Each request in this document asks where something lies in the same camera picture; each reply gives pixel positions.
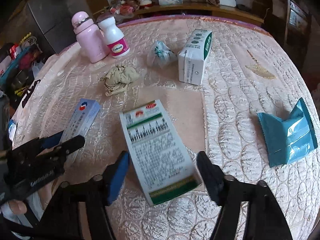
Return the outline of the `person's left hand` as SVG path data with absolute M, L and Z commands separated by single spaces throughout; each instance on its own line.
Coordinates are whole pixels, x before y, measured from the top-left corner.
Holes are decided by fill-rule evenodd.
M 1 205 L 1 213 L 5 215 L 23 215 L 27 212 L 27 207 L 20 200 L 11 200 Z

